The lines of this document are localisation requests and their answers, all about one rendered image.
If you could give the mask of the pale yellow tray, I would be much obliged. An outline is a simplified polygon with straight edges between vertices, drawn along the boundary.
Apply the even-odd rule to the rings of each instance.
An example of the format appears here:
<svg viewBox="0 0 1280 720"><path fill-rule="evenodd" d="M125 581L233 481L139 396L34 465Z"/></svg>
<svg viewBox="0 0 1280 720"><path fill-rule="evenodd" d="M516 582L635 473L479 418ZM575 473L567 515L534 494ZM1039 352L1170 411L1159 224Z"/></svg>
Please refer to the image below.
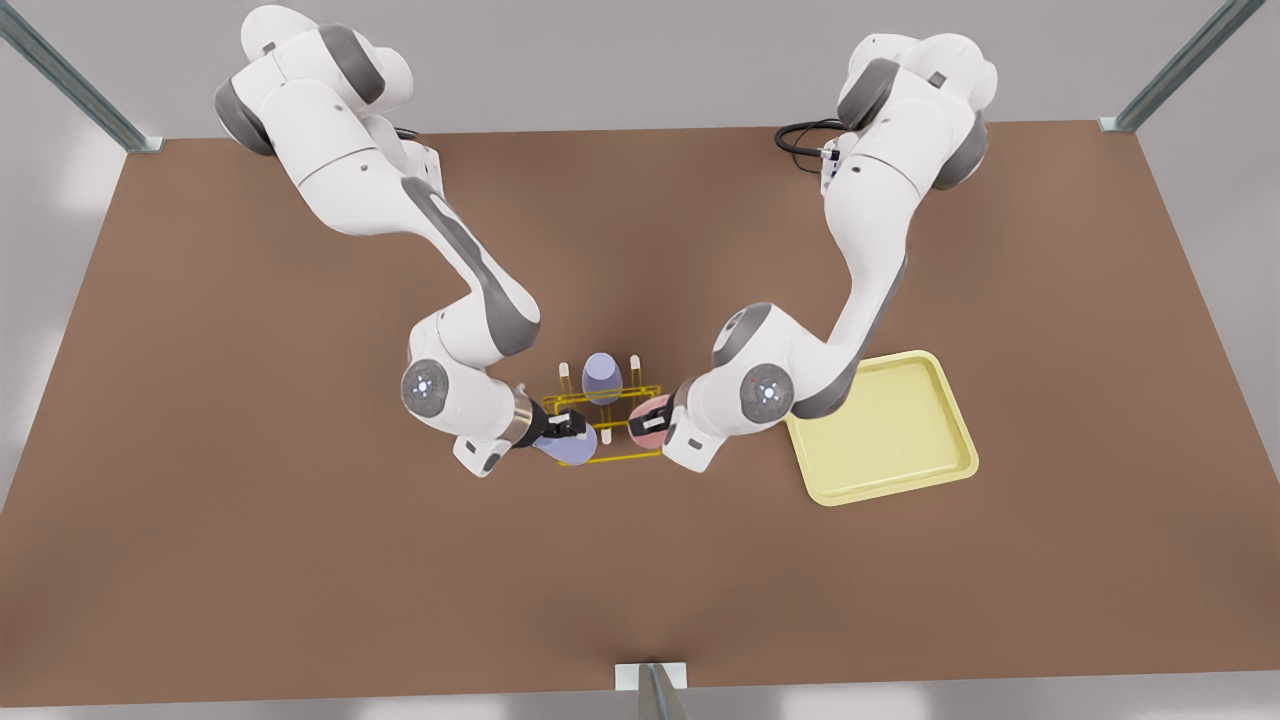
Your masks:
<svg viewBox="0 0 1280 720"><path fill-rule="evenodd" d="M924 350L861 361L837 411L785 423L805 489L826 507L963 480L980 465L945 370Z"/></svg>

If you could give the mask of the silver frame post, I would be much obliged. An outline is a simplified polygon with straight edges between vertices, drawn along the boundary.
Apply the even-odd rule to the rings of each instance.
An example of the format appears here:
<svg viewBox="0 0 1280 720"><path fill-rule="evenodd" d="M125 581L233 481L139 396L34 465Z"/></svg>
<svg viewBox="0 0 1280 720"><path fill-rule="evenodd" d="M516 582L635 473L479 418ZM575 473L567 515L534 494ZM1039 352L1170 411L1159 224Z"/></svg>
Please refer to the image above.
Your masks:
<svg viewBox="0 0 1280 720"><path fill-rule="evenodd" d="M8 0L0 0L0 37L127 152L155 154L163 150L163 137L142 133Z"/></svg>
<svg viewBox="0 0 1280 720"><path fill-rule="evenodd" d="M614 689L637 693L637 720L689 720L686 662L616 664Z"/></svg>
<svg viewBox="0 0 1280 720"><path fill-rule="evenodd" d="M1100 129L1134 135L1267 1L1224 0L1117 115L1098 119Z"/></svg>

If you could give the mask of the lavender cup with handle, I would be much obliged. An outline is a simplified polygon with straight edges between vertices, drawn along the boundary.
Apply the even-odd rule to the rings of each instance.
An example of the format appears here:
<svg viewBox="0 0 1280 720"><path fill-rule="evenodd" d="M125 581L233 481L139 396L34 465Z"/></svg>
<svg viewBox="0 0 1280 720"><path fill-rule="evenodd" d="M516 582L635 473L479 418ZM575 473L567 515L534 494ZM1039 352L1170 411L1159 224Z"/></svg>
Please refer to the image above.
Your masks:
<svg viewBox="0 0 1280 720"><path fill-rule="evenodd" d="M590 424L586 424L581 434L557 438L540 437L532 446L558 462L577 466L594 456L598 446L598 436L595 429Z"/></svg>

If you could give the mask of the pink cup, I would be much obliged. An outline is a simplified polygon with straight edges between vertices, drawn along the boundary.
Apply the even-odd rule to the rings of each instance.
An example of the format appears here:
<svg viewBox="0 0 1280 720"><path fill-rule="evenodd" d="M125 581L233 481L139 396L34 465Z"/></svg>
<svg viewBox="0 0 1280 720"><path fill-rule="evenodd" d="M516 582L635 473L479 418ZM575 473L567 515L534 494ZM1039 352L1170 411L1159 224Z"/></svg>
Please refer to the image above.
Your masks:
<svg viewBox="0 0 1280 720"><path fill-rule="evenodd" d="M627 428L639 447L660 450L669 429L669 396L660 395L637 405L630 414Z"/></svg>

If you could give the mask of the lavender cup upside down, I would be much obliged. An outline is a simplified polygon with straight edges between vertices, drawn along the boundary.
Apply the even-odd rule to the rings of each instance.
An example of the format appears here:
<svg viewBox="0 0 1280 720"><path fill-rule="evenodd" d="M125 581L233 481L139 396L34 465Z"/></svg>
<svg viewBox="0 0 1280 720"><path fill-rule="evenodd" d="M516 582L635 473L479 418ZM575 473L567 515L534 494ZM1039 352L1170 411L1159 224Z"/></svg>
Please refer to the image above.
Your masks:
<svg viewBox="0 0 1280 720"><path fill-rule="evenodd" d="M605 352L593 354L582 366L582 392L596 406L613 404L625 387L620 364Z"/></svg>

